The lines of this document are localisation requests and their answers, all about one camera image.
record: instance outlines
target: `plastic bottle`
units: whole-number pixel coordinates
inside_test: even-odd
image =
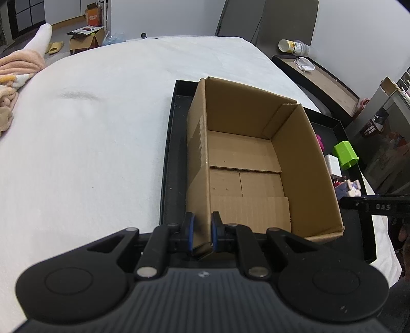
[[[309,53],[311,53],[311,47],[298,40],[289,41],[287,39],[281,39],[278,43],[278,47],[282,52],[292,53],[298,57],[308,57]]]

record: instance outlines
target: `yellow slipper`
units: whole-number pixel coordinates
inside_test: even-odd
[[[62,41],[52,43],[50,46],[50,50],[48,51],[48,54],[53,55],[54,53],[59,52],[63,46],[64,46],[64,42]]]

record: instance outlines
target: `cardboard box on floor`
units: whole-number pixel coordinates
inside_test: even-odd
[[[187,211],[194,247],[211,241],[211,212],[265,233],[315,242],[342,236],[335,191],[297,101],[243,84],[201,79],[187,119]]]
[[[104,29],[99,29],[94,36],[73,36],[70,39],[70,54],[97,48],[102,45],[105,36]]]
[[[85,10],[85,18],[87,25],[92,25],[94,27],[103,24],[103,14],[102,9],[97,5],[96,2],[93,2],[87,5]]]

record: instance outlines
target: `metal screw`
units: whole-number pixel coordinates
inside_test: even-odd
[[[252,267],[248,271],[248,273],[249,273],[249,275],[251,275],[255,278],[264,278],[265,276],[267,276],[269,274],[269,271],[265,267],[256,266],[256,267]]]
[[[137,269],[137,275],[142,278],[152,278],[157,275],[157,273],[157,269],[151,266],[144,266]]]

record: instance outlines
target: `white bed sheet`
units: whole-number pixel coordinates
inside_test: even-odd
[[[128,226],[159,221],[175,80],[215,76],[311,100],[240,38],[145,39],[59,60],[22,89],[0,138],[0,332],[24,320],[14,284],[28,266]],[[385,221],[376,266],[399,266]]]

